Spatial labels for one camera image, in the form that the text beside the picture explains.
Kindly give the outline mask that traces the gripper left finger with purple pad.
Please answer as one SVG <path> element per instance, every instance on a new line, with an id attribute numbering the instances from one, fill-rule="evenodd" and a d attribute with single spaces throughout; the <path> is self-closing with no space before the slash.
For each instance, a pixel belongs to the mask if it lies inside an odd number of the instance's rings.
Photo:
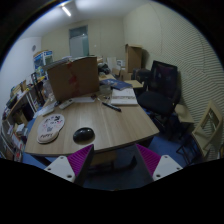
<path id="1" fill-rule="evenodd" d="M 69 156 L 59 156 L 45 171 L 82 186 L 94 156 L 94 145 L 88 145 Z"/>

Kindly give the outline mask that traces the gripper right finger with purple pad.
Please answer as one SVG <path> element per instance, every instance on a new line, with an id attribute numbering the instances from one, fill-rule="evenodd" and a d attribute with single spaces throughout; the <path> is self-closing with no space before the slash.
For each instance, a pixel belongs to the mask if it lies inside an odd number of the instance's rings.
<path id="1" fill-rule="evenodd" d="M 143 160 L 145 167 L 154 181 L 164 178 L 182 169 L 182 167 L 169 155 L 160 156 L 152 150 L 139 144 L 136 145 L 136 148 L 140 154 L 141 159 Z"/>

